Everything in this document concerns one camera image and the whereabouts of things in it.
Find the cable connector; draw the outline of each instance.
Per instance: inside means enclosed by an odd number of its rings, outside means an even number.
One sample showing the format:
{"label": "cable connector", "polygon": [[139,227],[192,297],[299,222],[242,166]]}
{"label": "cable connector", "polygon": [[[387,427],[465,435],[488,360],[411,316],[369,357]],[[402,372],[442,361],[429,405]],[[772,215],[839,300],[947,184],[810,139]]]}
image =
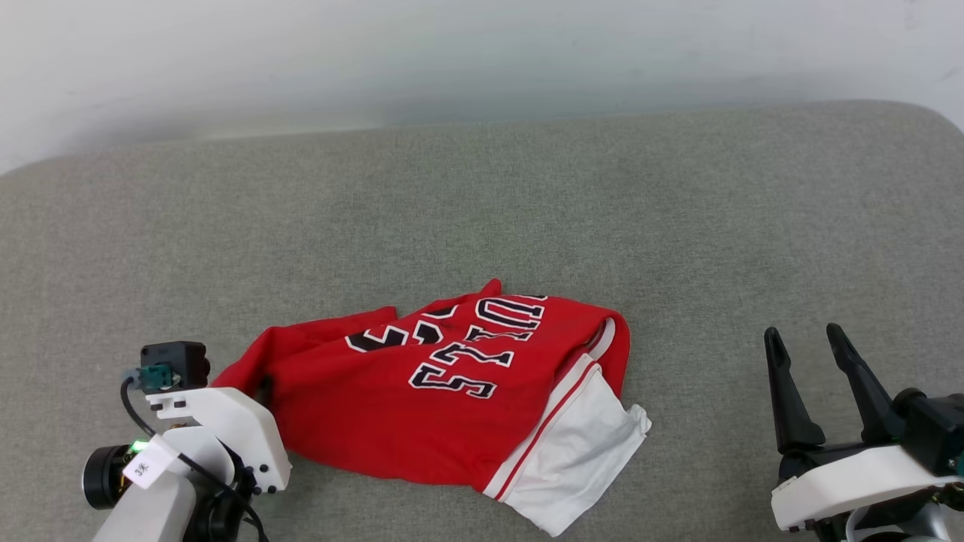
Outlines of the cable connector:
{"label": "cable connector", "polygon": [[132,368],[123,378],[133,379],[131,388],[145,392],[160,392],[174,385],[174,372],[168,366],[146,366]]}

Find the white backdrop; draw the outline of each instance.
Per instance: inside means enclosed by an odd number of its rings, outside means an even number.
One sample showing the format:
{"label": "white backdrop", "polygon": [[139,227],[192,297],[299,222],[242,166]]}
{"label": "white backdrop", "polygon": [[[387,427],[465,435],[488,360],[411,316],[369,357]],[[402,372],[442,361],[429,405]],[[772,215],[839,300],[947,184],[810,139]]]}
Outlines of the white backdrop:
{"label": "white backdrop", "polygon": [[964,126],[964,2],[0,0],[0,173],[171,139],[837,98]]}

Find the gray fabric surface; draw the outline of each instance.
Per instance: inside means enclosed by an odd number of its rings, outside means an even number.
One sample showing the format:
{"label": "gray fabric surface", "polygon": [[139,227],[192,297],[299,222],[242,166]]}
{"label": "gray fabric surface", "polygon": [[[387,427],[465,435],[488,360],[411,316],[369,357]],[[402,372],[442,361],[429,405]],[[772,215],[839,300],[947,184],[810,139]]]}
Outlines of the gray fabric surface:
{"label": "gray fabric surface", "polygon": [[[963,176],[956,128],[883,102],[156,145],[12,172],[2,538],[94,535],[105,513],[80,471],[138,437],[118,385],[143,344],[201,340],[217,372],[267,326],[499,277],[633,332],[624,401],[654,428],[563,540],[779,539],[763,330],[780,328],[834,442],[860,422],[828,321],[891,393],[964,391]],[[469,488],[293,463],[288,491],[255,502],[276,542],[547,539]]]}

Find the garment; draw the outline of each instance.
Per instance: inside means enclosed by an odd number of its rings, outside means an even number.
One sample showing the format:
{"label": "garment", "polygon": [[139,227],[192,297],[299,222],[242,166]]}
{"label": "garment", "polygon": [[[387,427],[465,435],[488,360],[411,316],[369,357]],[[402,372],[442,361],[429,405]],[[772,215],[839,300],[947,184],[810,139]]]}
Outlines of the garment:
{"label": "garment", "polygon": [[478,293],[270,328],[214,386],[269,405],[288,449],[384,478],[470,485],[551,535],[592,506],[650,427],[618,399],[629,329],[614,311]]}

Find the red stripe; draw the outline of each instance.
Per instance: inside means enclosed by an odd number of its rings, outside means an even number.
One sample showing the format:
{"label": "red stripe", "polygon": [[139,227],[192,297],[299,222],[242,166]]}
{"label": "red stripe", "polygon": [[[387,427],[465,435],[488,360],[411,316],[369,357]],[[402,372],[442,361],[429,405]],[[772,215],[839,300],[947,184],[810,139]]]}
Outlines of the red stripe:
{"label": "red stripe", "polygon": [[589,370],[593,368],[593,366],[597,366],[597,365],[598,364],[596,363],[589,364],[586,370],[582,372],[582,375],[579,376],[579,379],[576,381],[576,384],[572,386],[568,392],[566,392],[566,394],[562,397],[562,400],[560,400],[558,404],[555,405],[555,408],[552,409],[552,412],[550,412],[549,415],[546,417],[546,419],[543,421],[543,424],[539,427],[539,431],[536,432],[536,436],[532,438],[532,442],[529,443],[529,446],[525,449],[525,452],[522,453],[522,457],[519,458],[519,462],[516,463],[516,466],[512,469],[512,472],[509,473],[509,477],[505,478],[505,483],[502,484],[502,489],[498,490],[498,495],[495,496],[496,501],[499,501],[502,499],[502,495],[505,493],[505,490],[509,487],[509,484],[512,482],[512,479],[516,477],[516,472],[519,471],[519,467],[522,465],[522,463],[525,462],[525,458],[528,457],[529,452],[532,451],[532,448],[536,446],[537,442],[539,442],[539,437],[542,436],[543,431],[545,431],[546,427],[549,426],[549,422],[552,421],[553,418],[555,418],[556,413],[559,412],[559,409],[562,408],[562,405],[566,404],[566,401],[569,400],[569,397],[576,390],[579,389],[579,385],[581,385],[582,381],[586,379],[586,375],[589,374]]}

